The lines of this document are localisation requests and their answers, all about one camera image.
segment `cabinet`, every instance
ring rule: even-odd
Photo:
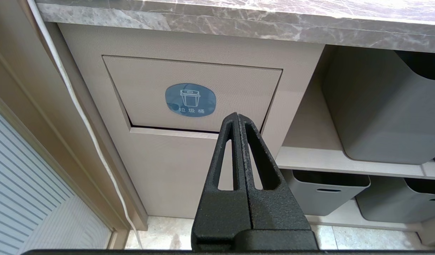
[[[59,24],[149,215],[193,218],[219,126],[252,118],[273,156],[281,148],[324,45]],[[169,86],[213,90],[216,110],[169,111]],[[232,188],[227,147],[220,187]]]

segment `floor tile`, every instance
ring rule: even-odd
[[[431,250],[415,232],[333,226],[339,250]]]
[[[143,249],[190,250],[193,219],[148,217],[148,231],[139,231]],[[134,231],[131,231],[126,249],[139,249]]]
[[[310,225],[318,241],[320,250],[337,250],[332,226]]]

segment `blue trash can label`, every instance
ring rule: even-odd
[[[216,108],[214,92],[192,83],[170,86],[165,91],[165,101],[172,112],[193,118],[210,115]]]

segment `white slatted panel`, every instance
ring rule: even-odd
[[[103,249],[110,230],[0,115],[0,255]]]

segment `white cable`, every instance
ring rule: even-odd
[[[115,177],[112,174],[111,168],[109,167],[106,159],[103,156],[101,148],[98,144],[98,140],[96,139],[95,133],[93,132],[93,129],[91,128],[90,122],[88,121],[87,116],[84,113],[84,110],[82,109],[82,107],[79,104],[79,101],[77,100],[77,96],[75,95],[74,89],[71,85],[71,81],[70,81],[70,79],[65,71],[65,68],[63,66],[62,61],[60,60],[60,56],[58,55],[57,49],[55,48],[54,42],[51,38],[51,35],[49,34],[49,32],[46,28],[46,25],[44,24],[44,21],[41,18],[41,14],[38,10],[38,7],[36,6],[34,0],[27,0],[27,2],[30,6],[30,10],[33,13],[33,16],[35,17],[35,21],[41,30],[41,34],[43,34],[43,37],[46,40],[47,46],[49,47],[49,50],[51,51],[51,54],[54,57],[55,64],[57,65],[57,68],[60,71],[60,75],[62,76],[63,81],[65,82],[65,85],[67,86],[68,93],[70,94],[71,100],[73,101],[76,110],[78,111],[80,117],[82,118],[82,121],[84,122],[85,126],[87,127],[88,134],[90,135],[90,138],[93,141],[93,145],[95,146],[96,152],[98,153],[98,156],[100,157],[100,160],[103,163],[104,168],[107,171],[107,174],[111,178],[112,184],[114,185],[115,191],[117,192],[117,195],[118,195],[118,198],[120,199],[120,202],[122,202],[122,206],[123,206],[123,210],[125,211],[126,219],[128,220],[132,229],[135,232],[137,242],[139,243],[139,247],[142,249],[142,242],[140,241],[139,233],[135,229],[134,223],[131,221],[131,219],[128,215],[128,209],[126,208],[126,203],[125,203],[125,200],[123,199],[122,193],[120,192],[117,181],[115,180]]]

